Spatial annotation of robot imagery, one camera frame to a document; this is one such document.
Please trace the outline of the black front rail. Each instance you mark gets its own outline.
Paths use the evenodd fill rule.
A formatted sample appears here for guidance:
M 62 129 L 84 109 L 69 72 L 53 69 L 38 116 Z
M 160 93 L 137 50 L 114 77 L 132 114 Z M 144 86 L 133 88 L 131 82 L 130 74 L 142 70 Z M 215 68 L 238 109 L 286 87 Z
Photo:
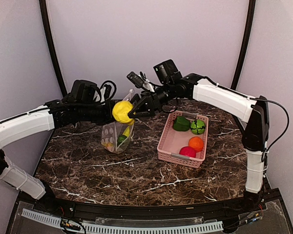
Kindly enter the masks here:
M 100 205 L 86 202 L 74 202 L 60 198 L 52 198 L 42 205 L 28 195 L 24 197 L 34 205 L 35 208 L 46 211 L 47 205 L 52 205 L 54 209 L 63 208 L 63 212 L 58 210 L 56 214 L 77 220 L 95 220 L 96 218 L 115 219 L 178 219 L 203 217 L 208 219 L 230 219 L 236 218 L 244 212 L 256 211 L 259 209 L 265 198 L 265 187 L 257 194 L 244 192 L 242 197 L 190 205 L 177 206 L 117 206 Z

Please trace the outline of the green bell pepper toy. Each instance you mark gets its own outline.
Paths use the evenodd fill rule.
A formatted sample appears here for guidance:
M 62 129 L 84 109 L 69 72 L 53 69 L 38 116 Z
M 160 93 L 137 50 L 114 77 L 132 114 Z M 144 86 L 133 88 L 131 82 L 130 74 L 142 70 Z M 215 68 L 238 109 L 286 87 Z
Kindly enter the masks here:
M 190 121 L 183 116 L 177 116 L 172 127 L 178 132 L 186 132 L 190 129 Z

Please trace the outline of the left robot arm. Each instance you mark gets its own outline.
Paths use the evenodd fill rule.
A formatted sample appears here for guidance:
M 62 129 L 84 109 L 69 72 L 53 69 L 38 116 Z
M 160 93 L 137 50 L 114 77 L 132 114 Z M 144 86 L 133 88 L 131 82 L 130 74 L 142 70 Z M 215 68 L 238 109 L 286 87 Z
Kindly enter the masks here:
M 78 122 L 92 122 L 102 126 L 114 121 L 112 109 L 116 84 L 110 80 L 101 86 L 87 80 L 76 80 L 70 93 L 19 115 L 0 120 L 0 180 L 17 190 L 40 200 L 49 213 L 59 209 L 59 201 L 51 189 L 13 163 L 3 148 L 28 136 L 62 128 Z

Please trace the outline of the red apple toy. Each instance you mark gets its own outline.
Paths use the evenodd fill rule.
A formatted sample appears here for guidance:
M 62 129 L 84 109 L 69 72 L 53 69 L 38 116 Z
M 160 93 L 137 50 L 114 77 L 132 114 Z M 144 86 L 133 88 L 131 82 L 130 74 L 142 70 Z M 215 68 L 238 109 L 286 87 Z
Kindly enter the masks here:
M 182 147 L 179 151 L 180 155 L 196 158 L 196 150 L 190 146 Z

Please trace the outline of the clear polka dot zip bag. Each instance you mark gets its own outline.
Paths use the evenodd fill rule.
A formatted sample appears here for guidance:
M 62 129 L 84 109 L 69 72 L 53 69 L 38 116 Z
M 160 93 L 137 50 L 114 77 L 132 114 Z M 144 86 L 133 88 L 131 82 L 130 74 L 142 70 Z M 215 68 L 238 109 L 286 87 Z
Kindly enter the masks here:
M 132 140 L 135 121 L 127 114 L 133 108 L 130 103 L 133 95 L 134 90 L 130 89 L 122 101 L 116 102 L 112 109 L 112 116 L 116 118 L 116 121 L 102 128 L 101 144 L 111 153 L 124 152 Z

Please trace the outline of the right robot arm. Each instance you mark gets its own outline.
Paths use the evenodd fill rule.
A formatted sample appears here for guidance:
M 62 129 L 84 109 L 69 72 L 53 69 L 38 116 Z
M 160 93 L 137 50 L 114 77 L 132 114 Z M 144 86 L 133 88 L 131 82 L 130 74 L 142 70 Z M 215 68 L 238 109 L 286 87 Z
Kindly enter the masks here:
M 153 67 L 161 86 L 154 91 L 142 91 L 134 98 L 136 104 L 128 113 L 130 118 L 153 117 L 156 111 L 174 98 L 201 101 L 220 108 L 246 123 L 242 144 L 247 153 L 246 191 L 239 207 L 249 212 L 258 204 L 258 193 L 263 184 L 264 152 L 267 150 L 269 113 L 267 99 L 247 96 L 224 87 L 209 77 L 190 73 L 185 77 L 169 59 Z

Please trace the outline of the green watermelon toy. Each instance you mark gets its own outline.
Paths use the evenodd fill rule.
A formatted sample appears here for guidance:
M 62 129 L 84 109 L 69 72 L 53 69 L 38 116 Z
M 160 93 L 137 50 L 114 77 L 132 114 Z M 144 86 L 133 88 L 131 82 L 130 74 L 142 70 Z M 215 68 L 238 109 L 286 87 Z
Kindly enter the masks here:
M 206 124 L 202 120 L 196 119 L 191 122 L 190 129 L 193 134 L 201 135 L 206 130 Z

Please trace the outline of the orange fruit toy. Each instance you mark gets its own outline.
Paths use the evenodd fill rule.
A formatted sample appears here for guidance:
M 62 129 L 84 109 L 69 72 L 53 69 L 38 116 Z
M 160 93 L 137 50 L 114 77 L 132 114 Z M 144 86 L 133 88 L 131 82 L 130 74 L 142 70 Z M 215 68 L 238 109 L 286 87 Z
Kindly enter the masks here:
M 203 140 L 198 137 L 194 136 L 188 141 L 189 147 L 193 148 L 196 152 L 200 152 L 204 148 L 204 142 Z

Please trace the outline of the green orange mango toy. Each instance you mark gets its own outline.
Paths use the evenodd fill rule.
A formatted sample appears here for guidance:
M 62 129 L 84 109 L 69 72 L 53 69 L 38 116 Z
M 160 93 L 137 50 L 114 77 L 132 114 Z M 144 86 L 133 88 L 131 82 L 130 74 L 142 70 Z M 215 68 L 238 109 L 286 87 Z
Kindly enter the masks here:
M 117 145 L 122 144 L 127 139 L 127 136 L 125 135 L 119 135 L 117 138 Z

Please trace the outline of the right black frame post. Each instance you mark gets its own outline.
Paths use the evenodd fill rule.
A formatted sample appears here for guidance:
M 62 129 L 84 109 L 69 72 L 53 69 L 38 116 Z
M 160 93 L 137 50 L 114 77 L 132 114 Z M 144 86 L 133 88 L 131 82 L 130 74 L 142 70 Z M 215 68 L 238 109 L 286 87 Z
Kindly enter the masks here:
M 241 42 L 240 52 L 239 52 L 235 72 L 233 75 L 233 79 L 231 82 L 231 87 L 230 87 L 233 90 L 236 90 L 236 88 L 238 86 L 240 76 L 242 73 L 242 68 L 244 65 L 245 58 L 246 58 L 249 40 L 250 40 L 250 36 L 251 36 L 253 18 L 254 18 L 254 13 L 255 13 L 255 6 L 256 6 L 256 0 L 249 0 L 246 22 L 245 22 L 245 29 L 244 29 L 244 33 L 243 33 L 242 42 Z

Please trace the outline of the pink perforated plastic basket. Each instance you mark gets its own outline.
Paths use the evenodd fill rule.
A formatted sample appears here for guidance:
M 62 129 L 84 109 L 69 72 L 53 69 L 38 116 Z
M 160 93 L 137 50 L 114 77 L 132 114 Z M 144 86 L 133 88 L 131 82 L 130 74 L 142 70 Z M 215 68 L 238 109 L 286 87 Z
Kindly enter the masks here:
M 192 168 L 199 168 L 206 157 L 208 129 L 204 133 L 198 135 L 203 140 L 204 147 L 195 157 L 180 155 L 179 151 L 182 147 L 188 146 L 189 140 L 195 136 L 191 130 L 179 132 L 173 129 L 173 122 L 177 116 L 185 117 L 191 122 L 199 119 L 203 121 L 206 127 L 209 127 L 209 119 L 207 116 L 197 115 L 193 113 L 175 111 L 168 115 L 164 126 L 160 141 L 157 146 L 158 159 Z

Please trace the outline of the yellow pear toy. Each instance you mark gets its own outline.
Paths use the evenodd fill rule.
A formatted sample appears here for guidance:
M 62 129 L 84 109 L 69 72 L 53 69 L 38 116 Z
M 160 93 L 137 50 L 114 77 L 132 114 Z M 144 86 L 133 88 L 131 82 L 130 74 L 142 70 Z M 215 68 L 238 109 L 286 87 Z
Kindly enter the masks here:
M 115 120 L 122 124 L 127 124 L 129 126 L 134 124 L 134 119 L 128 116 L 128 113 L 133 109 L 132 103 L 123 100 L 115 104 L 112 110 L 112 115 Z

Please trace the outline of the yellow banana toy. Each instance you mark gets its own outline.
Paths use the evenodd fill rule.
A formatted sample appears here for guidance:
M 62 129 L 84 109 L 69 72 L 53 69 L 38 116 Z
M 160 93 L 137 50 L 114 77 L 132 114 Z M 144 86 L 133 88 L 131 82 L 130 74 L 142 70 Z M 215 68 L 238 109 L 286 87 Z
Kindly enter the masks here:
M 117 145 L 119 135 L 127 136 L 127 139 L 120 145 Z M 121 153 L 132 140 L 133 127 L 126 124 L 112 123 L 105 125 L 102 129 L 101 144 L 112 153 Z

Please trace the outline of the black frame post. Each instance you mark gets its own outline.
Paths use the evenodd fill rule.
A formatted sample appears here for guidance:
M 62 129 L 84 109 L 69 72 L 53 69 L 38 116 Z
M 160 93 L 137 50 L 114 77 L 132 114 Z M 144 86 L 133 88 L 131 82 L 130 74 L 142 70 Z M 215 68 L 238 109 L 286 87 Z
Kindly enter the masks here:
M 56 49 L 55 49 L 55 45 L 53 41 L 51 25 L 50 25 L 48 9 L 47 9 L 47 1 L 39 0 L 39 5 L 40 5 L 42 24 L 43 24 L 44 34 L 45 34 L 45 38 L 47 42 L 48 51 L 50 54 L 51 62 L 53 65 L 53 69 L 55 72 L 56 80 L 57 80 L 61 95 L 62 97 L 64 97 L 67 95 L 67 89 L 64 83 L 64 79 L 62 76 L 60 64 L 58 61 L 58 57 L 57 57 L 57 53 L 56 53 Z
M 241 42 L 240 52 L 239 52 L 235 72 L 233 75 L 233 79 L 231 82 L 231 87 L 230 87 L 233 90 L 236 90 L 236 88 L 238 86 L 240 76 L 242 73 L 242 68 L 244 65 L 245 58 L 246 58 L 249 40 L 250 40 L 250 36 L 251 36 L 253 18 L 254 18 L 254 13 L 255 13 L 255 6 L 256 6 L 256 0 L 249 0 L 246 22 L 245 22 L 245 29 L 244 29 L 244 33 L 243 33 L 242 42 Z

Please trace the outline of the left black frame post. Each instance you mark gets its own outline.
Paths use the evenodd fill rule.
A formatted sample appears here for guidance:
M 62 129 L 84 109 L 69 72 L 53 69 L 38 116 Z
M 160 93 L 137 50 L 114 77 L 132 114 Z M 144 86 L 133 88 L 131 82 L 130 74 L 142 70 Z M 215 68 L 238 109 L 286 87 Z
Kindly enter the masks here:
M 55 49 L 55 45 L 53 41 L 51 25 L 50 25 L 48 9 L 47 9 L 47 1 L 39 0 L 39 5 L 40 5 L 42 24 L 43 24 L 44 34 L 45 34 L 45 38 L 47 42 L 48 51 L 50 54 L 51 62 L 53 65 L 53 69 L 55 72 L 56 80 L 57 80 L 61 95 L 62 97 L 64 97 L 67 95 L 67 89 L 64 83 L 64 79 L 62 76 L 60 64 L 58 61 L 58 57 L 57 57 L 57 53 L 56 53 L 56 49 Z

